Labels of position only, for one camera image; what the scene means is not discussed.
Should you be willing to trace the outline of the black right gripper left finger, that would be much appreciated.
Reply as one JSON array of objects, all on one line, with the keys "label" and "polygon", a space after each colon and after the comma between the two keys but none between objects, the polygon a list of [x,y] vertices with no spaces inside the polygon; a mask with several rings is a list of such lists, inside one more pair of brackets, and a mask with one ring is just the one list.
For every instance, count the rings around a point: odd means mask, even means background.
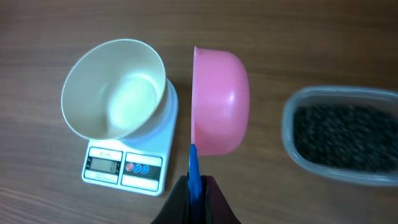
[{"label": "black right gripper left finger", "polygon": [[189,223],[188,177],[181,176],[158,215],[151,224],[187,224]]}]

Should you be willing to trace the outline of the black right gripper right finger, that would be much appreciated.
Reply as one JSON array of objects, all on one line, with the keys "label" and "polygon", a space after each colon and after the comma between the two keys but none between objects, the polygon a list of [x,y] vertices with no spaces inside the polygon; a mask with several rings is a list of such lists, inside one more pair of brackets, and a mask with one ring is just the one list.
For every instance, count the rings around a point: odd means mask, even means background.
[{"label": "black right gripper right finger", "polygon": [[205,194],[203,218],[206,224],[241,224],[233,213],[214,177],[201,176]]}]

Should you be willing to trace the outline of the pink scoop with blue handle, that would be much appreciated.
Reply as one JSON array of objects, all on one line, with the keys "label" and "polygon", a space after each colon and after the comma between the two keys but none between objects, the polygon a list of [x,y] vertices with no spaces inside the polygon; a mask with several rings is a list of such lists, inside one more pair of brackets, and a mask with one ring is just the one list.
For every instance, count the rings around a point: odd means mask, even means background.
[{"label": "pink scoop with blue handle", "polygon": [[237,56],[194,48],[187,182],[193,223],[204,223],[205,194],[198,157],[225,155],[238,148],[248,126],[249,98],[248,74]]}]

